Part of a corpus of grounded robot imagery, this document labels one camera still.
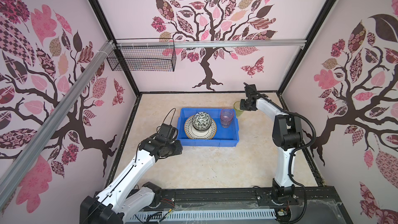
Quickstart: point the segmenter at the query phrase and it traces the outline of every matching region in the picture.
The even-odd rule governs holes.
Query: aluminum rail
[[[167,46],[172,42],[122,42],[118,39],[118,47],[127,46]],[[241,41],[201,41],[201,42],[174,42],[175,48],[195,47],[252,47],[252,46],[304,46],[307,40],[304,39],[280,39],[280,40],[241,40]]]
[[[57,130],[61,122],[65,119],[65,116],[72,107],[73,103],[80,96],[83,89],[89,83],[91,77],[93,77],[94,73],[107,57],[107,54],[109,54],[113,48],[113,42],[109,40],[102,45],[101,49],[87,65],[84,72],[79,76],[71,89],[61,99],[57,107],[46,119],[43,125],[38,129],[36,135],[26,145],[26,147],[24,147],[17,159],[4,173],[0,179],[0,208],[2,208],[8,201],[26,173],[36,162],[37,157],[43,151],[43,148],[51,139],[52,135]]]

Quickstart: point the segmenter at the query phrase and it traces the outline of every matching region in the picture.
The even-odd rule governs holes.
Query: patterned plate
[[[211,119],[211,125],[209,129],[207,129],[206,131],[198,131],[192,125],[193,117],[194,116],[189,117],[185,122],[184,130],[186,135],[190,139],[212,139],[217,131],[216,122],[214,122],[214,120]]]

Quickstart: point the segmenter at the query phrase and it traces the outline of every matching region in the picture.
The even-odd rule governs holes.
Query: blue plastic bin
[[[178,136],[177,139],[181,141],[183,146],[216,146],[216,147],[235,147],[239,142],[239,125],[236,114],[232,119],[232,123],[228,128],[221,126],[220,114],[221,108],[182,108],[180,117],[178,118]],[[192,115],[198,112],[207,112],[210,117],[214,119],[217,126],[217,131],[212,139],[190,139],[184,130],[185,122]]]

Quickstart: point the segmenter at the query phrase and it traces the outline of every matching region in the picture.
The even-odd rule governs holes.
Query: wire basket
[[[160,42],[142,42],[147,39],[157,39]],[[173,39],[134,38],[133,40],[139,40],[139,42],[124,43],[108,55],[107,60],[112,71],[174,72],[177,58]]]

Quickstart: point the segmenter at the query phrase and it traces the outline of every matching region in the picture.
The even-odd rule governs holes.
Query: marble floor
[[[275,93],[267,95],[280,105]],[[172,120],[176,127],[183,107],[233,108],[234,102],[244,98],[244,93],[143,94],[116,175],[135,156],[137,145],[156,133],[170,109],[176,108]],[[236,147],[184,146],[181,155],[158,160],[138,185],[150,181],[164,189],[271,187],[277,165],[273,121],[263,112],[251,111],[239,116],[238,122],[240,141]],[[305,186],[317,186],[301,151],[297,152],[294,175]]]

